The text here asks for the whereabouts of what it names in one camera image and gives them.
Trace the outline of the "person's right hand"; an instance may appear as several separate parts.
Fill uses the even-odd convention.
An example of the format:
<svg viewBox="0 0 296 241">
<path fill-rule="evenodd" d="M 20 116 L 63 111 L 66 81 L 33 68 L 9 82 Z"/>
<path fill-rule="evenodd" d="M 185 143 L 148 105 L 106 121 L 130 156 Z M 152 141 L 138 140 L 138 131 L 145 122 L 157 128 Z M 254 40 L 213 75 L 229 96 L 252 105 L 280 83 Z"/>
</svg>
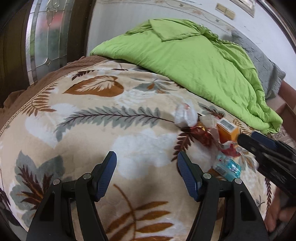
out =
<svg viewBox="0 0 296 241">
<path fill-rule="evenodd" d="M 280 195 L 282 191 L 277 187 L 274 198 L 266 214 L 264 224 L 268 232 L 273 232 L 276 228 L 276 222 L 278 220 L 283 222 L 289 222 L 295 213 L 295 207 L 280 207 Z"/>
</svg>

